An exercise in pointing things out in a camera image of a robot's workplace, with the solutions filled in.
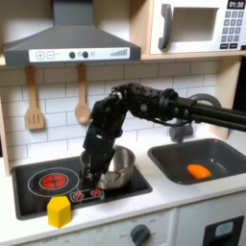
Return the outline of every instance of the hood control knob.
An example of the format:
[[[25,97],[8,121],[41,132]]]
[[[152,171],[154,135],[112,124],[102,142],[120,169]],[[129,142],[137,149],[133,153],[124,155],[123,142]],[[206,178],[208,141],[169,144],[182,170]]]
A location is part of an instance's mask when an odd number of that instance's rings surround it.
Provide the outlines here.
[[[136,246],[141,246],[150,237],[150,230],[145,225],[138,225],[131,231],[131,238]]]
[[[70,57],[71,59],[75,59],[75,53],[74,53],[74,52],[70,52],[70,53],[69,53],[69,57]]]
[[[88,52],[87,51],[83,52],[83,57],[88,58]]]

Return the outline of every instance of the orange toy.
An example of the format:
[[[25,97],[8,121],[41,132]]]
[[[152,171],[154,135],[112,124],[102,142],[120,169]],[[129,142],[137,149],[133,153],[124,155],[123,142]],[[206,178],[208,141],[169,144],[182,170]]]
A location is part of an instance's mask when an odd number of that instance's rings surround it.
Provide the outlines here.
[[[211,172],[205,166],[199,164],[190,164],[187,170],[197,180],[212,176]]]

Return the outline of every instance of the range hood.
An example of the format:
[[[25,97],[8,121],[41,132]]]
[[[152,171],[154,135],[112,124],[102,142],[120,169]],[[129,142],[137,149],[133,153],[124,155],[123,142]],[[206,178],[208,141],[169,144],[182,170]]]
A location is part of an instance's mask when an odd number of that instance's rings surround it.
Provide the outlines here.
[[[54,0],[54,27],[6,43],[6,65],[140,60],[140,47],[93,26],[92,1]]]

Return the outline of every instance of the wooden spoon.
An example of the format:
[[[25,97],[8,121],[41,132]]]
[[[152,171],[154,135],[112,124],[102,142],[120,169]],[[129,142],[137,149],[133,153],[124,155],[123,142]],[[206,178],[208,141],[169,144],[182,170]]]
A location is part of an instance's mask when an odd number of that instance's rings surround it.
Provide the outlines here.
[[[79,75],[79,104],[76,107],[76,117],[80,123],[87,123],[90,111],[86,104],[86,67],[82,64],[77,66]]]
[[[35,89],[35,68],[26,66],[25,72],[27,76],[27,84],[29,89],[29,109],[25,115],[26,128],[41,129],[44,126],[43,115],[37,107],[36,89]]]

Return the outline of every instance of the gray sink basin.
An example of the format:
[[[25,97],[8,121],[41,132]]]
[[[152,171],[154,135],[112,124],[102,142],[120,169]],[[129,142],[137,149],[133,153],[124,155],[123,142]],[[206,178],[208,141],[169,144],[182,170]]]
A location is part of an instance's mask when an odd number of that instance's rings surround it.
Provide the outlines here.
[[[203,139],[182,144],[154,147],[148,156],[171,181],[193,185],[246,173],[246,157],[229,144],[217,139]],[[196,180],[187,171],[191,163],[204,165],[212,177]]]

